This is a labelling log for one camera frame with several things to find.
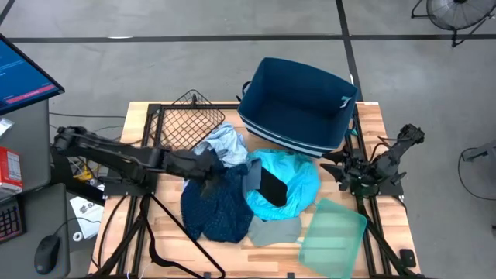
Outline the light blue patterned cloth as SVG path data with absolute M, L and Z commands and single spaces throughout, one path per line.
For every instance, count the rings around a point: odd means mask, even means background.
M 214 150 L 224 167 L 244 164 L 248 157 L 248 149 L 243 136 L 228 122 L 212 130 L 192 149 L 197 155 L 205 150 Z

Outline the slate blue cloth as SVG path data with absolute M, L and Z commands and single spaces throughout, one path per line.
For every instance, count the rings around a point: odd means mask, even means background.
M 248 162 L 248 172 L 242 178 L 242 193 L 245 198 L 249 191 L 258 190 L 261 183 L 262 163 L 260 158 Z

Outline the computer monitor with blue screen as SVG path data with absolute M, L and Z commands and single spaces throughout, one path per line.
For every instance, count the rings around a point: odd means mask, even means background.
M 0 33 L 0 115 L 64 92 L 61 84 Z

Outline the black aluminium frame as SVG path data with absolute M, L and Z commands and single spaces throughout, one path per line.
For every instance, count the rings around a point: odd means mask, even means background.
M 376 147 L 386 131 L 380 106 L 376 102 L 357 102 L 357 128 L 360 137 L 352 137 L 354 147 L 362 147 L 368 155 L 378 155 L 385 148 Z M 160 112 L 158 102 L 131 102 L 122 131 L 122 141 L 134 142 L 148 136 L 157 126 Z M 156 237 L 157 252 L 161 257 L 176 261 L 196 273 L 218 277 L 219 272 L 208 259 L 189 241 L 186 235 L 170 219 L 178 217 L 183 181 L 179 177 L 162 174 L 158 177 L 156 197 L 167 207 L 167 211 L 152 204 L 148 220 Z M 138 198 L 108 198 L 102 223 L 96 238 L 89 270 L 94 273 L 114 252 L 126 230 L 139 214 Z M 365 200 L 367 213 L 374 223 L 381 226 L 384 238 L 394 252 L 415 248 L 403 205 L 392 197 L 378 196 L 375 201 Z M 135 235 L 112 273 L 128 271 L 142 274 L 146 278 L 186 278 L 188 274 L 175 267 L 159 267 L 150 262 L 147 234 Z M 278 243 L 255 247 L 247 238 L 238 244 L 216 243 L 205 237 L 199 243 L 224 269 L 227 279 L 236 278 L 317 278 L 318 274 L 298 262 L 298 243 Z

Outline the grey-green ribbed knit cloth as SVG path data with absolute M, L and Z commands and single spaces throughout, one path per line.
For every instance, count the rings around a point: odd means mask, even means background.
M 301 235 L 299 217 L 264 221 L 257 216 L 252 218 L 247 236 L 256 247 L 277 243 L 295 243 Z

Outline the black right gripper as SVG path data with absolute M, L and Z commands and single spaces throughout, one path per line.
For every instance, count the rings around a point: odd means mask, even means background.
M 330 173 L 335 181 L 339 181 L 339 190 L 345 191 L 353 188 L 354 184 L 361 187 L 374 185 L 374 179 L 370 174 L 369 161 L 362 153 L 348 153 L 345 150 L 328 152 L 323 158 L 331 160 L 335 164 L 341 163 L 343 167 L 332 164 L 320 164 L 325 171 Z

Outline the grey chair base leg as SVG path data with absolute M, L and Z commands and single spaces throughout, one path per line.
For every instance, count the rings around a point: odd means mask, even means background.
M 464 161 L 473 161 L 478 157 L 489 157 L 490 162 L 496 164 L 496 139 L 479 147 L 471 147 L 462 152 Z

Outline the turquoise cloth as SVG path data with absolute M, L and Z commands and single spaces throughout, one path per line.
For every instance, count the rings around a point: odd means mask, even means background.
M 321 181 L 317 167 L 309 157 L 286 150 L 258 149 L 249 153 L 248 158 L 260 159 L 261 166 L 288 187 L 286 205 L 281 207 L 271 204 L 256 190 L 248 191 L 246 202 L 260 219 L 273 221 L 299 217 L 315 200 Z

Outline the white printed paper sheet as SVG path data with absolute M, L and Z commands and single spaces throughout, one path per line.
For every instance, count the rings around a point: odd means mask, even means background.
M 97 236 L 104 207 L 81 197 L 72 198 L 70 204 L 79 225 L 78 232 L 81 236 L 84 239 Z

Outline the black cloth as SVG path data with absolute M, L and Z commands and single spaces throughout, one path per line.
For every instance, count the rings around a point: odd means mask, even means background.
M 288 186 L 263 167 L 261 168 L 260 187 L 257 191 L 276 207 L 287 204 Z

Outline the navy white striped fabric basket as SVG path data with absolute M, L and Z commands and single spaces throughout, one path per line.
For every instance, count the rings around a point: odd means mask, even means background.
M 265 57 L 242 93 L 238 113 L 250 133 L 319 158 L 341 145 L 359 90 L 316 67 Z

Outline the dark navy dotted cloth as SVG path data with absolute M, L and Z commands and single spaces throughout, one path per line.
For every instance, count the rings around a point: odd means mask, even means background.
M 202 182 L 190 180 L 181 194 L 183 225 L 194 239 L 205 236 L 220 243 L 239 243 L 248 233 L 253 211 L 242 193 L 246 164 L 226 167 L 217 188 L 206 198 L 201 196 Z

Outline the black clothes hanger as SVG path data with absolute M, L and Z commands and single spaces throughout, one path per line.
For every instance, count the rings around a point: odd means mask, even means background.
M 179 264 L 178 262 L 171 261 L 171 260 L 165 260 L 162 258 L 159 253 L 157 252 L 156 249 L 156 239 L 155 235 L 153 234 L 153 230 L 151 229 L 151 225 L 148 221 L 148 210 L 146 209 L 146 205 L 150 204 L 150 201 L 153 200 L 169 217 L 170 219 L 177 225 L 177 227 L 183 232 L 183 234 L 188 237 L 188 239 L 196 246 L 196 248 L 207 258 L 207 260 L 217 269 L 217 271 L 220 273 L 220 276 L 217 278 L 210 278 L 210 279 L 226 279 L 226 272 L 224 269 L 214 260 L 214 258 L 199 244 L 199 242 L 194 239 L 190 233 L 186 230 L 186 228 L 178 221 L 178 219 L 165 207 L 163 203 L 161 203 L 154 195 L 152 194 L 145 194 L 139 204 L 139 217 L 141 218 L 141 223 L 145 226 L 147 232 L 149 233 L 150 236 L 150 245 L 149 245 L 149 255 L 151 262 L 153 264 L 156 264 L 157 266 L 160 267 L 175 267 L 186 274 L 191 275 L 195 279 L 207 279 L 204 276 L 201 276 L 200 274 L 194 272 L 193 270 L 190 270 L 189 268 L 186 268 L 185 266 Z

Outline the black keyboard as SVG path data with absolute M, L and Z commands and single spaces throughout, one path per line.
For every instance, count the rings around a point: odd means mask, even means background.
M 21 198 L 12 197 L 0 202 L 0 244 L 26 232 L 24 207 Z

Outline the black computer mouse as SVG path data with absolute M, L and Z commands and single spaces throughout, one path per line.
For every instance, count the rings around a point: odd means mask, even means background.
M 48 235 L 42 238 L 34 255 L 33 265 L 38 274 L 48 274 L 56 266 L 60 248 L 60 237 Z

